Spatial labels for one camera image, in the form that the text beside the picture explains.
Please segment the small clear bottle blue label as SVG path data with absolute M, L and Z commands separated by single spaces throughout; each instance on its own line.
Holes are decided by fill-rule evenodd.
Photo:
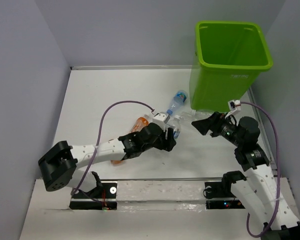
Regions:
M 169 122 L 168 125 L 173 129 L 173 138 L 176 140 L 181 132 L 181 117 L 175 115 Z

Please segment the large clear crushed bottle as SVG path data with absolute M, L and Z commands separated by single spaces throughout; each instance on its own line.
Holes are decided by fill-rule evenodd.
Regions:
M 191 112 L 183 111 L 180 114 L 182 121 L 191 124 L 192 122 L 204 120 L 212 115 L 211 112 L 191 110 Z

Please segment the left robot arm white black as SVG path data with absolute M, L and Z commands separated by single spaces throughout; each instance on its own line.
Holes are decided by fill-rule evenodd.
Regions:
M 141 131 L 94 145 L 69 145 L 59 141 L 38 161 L 46 191 L 54 192 L 64 187 L 79 188 L 94 198 L 100 194 L 101 182 L 96 172 L 85 173 L 93 164 L 107 161 L 124 161 L 139 157 L 155 148 L 170 152 L 176 145 L 174 130 L 162 130 L 150 123 Z

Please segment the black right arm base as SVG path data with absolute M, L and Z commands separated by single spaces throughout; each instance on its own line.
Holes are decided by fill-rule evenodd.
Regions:
M 246 180 L 240 171 L 230 171 L 223 174 L 220 181 L 204 183 L 203 196 L 207 199 L 208 210 L 244 209 L 241 201 L 231 193 L 231 186 L 239 180 Z

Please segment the tall orange label bottle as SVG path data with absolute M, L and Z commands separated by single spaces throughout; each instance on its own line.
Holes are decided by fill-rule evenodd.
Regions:
M 131 130 L 129 131 L 129 133 L 134 133 L 134 132 L 139 132 L 141 131 L 144 127 L 148 126 L 150 123 L 150 117 L 145 114 L 141 117 L 139 117 L 134 125 L 132 126 Z

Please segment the short orange bottle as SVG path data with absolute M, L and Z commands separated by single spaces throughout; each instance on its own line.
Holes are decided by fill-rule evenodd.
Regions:
M 110 163 L 113 165 L 113 166 L 119 166 L 119 165 L 122 165 L 125 163 L 124 160 L 111 160 Z

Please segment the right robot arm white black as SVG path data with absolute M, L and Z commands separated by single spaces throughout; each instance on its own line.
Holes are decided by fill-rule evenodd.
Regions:
M 270 161 L 258 144 L 258 122 L 249 116 L 236 121 L 232 115 L 214 112 L 191 124 L 203 136 L 222 136 L 236 147 L 234 155 L 242 170 L 225 173 L 220 190 L 225 196 L 234 195 L 247 210 L 248 217 L 262 227 L 262 232 L 254 237 L 300 240 L 300 220 L 284 198 L 280 180 L 274 176 Z

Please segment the green plastic bin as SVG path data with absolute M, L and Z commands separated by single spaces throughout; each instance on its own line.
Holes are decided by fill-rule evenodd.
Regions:
M 227 112 L 273 66 L 261 27 L 244 21 L 199 21 L 189 79 L 190 107 Z

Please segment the blue cap water bottle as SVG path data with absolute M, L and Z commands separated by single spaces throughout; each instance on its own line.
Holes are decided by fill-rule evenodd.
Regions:
M 179 90 L 171 99 L 166 113 L 170 116 L 175 114 L 186 102 L 188 93 L 185 90 Z

